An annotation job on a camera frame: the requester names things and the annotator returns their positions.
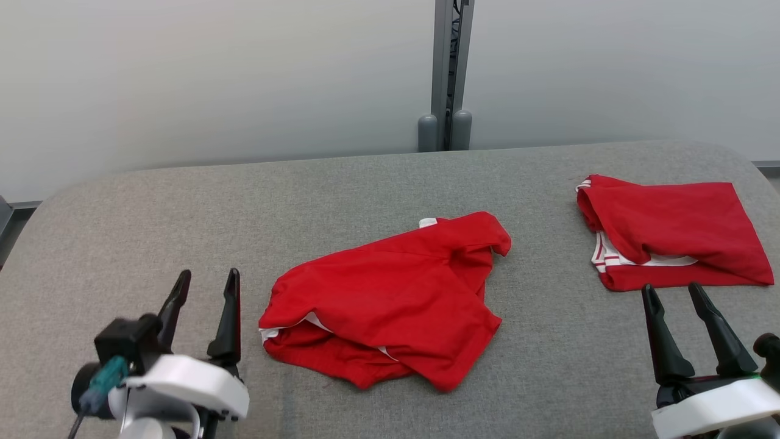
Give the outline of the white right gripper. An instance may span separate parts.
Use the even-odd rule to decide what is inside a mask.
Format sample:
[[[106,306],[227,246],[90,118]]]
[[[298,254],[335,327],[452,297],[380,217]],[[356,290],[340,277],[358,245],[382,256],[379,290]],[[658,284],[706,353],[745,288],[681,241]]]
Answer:
[[[780,394],[753,374],[757,363],[710,297],[689,284],[697,316],[704,322],[721,379],[695,375],[665,322],[665,308],[651,284],[642,288],[655,382],[662,385],[652,411],[658,438],[780,438]]]

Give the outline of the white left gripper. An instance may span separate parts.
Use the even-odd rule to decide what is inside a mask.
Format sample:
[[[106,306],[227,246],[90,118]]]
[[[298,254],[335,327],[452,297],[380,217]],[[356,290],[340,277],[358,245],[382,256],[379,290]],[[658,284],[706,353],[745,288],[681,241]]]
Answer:
[[[190,282],[189,269],[179,273],[158,313],[158,342],[167,352],[172,352],[179,312],[186,303]],[[218,367],[237,366],[241,360],[241,280],[237,268],[229,272],[223,297],[217,332],[207,346],[212,364],[186,355],[163,355],[144,375],[128,377],[125,421],[198,421],[201,409],[227,420],[245,419],[250,408],[248,389],[239,378]]]

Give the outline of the red basketball jersey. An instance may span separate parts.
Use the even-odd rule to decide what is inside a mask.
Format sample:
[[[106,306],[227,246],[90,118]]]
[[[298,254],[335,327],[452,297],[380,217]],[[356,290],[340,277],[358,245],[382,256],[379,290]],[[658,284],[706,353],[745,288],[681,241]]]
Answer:
[[[640,185],[593,174],[576,187],[576,203],[595,236],[591,262],[610,291],[775,282],[729,182]]]

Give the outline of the red shorts white trim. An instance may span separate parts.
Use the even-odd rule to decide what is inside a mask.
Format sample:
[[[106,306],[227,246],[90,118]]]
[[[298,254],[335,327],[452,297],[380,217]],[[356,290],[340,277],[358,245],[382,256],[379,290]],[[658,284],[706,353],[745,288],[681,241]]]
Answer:
[[[474,212],[304,262],[272,287],[262,345],[362,390],[418,375],[454,391],[502,324],[486,280],[511,247],[493,214]]]

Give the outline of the grey partition leg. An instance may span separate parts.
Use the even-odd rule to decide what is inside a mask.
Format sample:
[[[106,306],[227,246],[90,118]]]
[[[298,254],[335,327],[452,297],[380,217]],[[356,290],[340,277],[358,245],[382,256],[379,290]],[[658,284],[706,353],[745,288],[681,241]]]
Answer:
[[[10,233],[13,214],[14,208],[0,195],[0,269],[2,269],[12,246]]]

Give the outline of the grey cylindrical post foot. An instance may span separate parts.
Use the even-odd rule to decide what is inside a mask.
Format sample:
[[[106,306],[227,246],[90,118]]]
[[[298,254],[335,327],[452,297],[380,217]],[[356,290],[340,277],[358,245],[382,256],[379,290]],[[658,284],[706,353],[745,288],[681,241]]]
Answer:
[[[417,151],[437,152],[438,118],[434,114],[421,116],[417,122]]]
[[[470,136],[472,128],[471,112],[460,109],[452,114],[450,133],[451,151],[468,151],[470,149]]]

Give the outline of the grey metal partition post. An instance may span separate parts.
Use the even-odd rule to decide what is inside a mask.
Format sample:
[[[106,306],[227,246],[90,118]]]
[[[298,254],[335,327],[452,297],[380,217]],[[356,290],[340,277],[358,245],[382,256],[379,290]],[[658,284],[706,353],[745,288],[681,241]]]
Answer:
[[[434,0],[431,111],[438,118],[438,152],[450,150],[452,114],[464,108],[475,0]]]

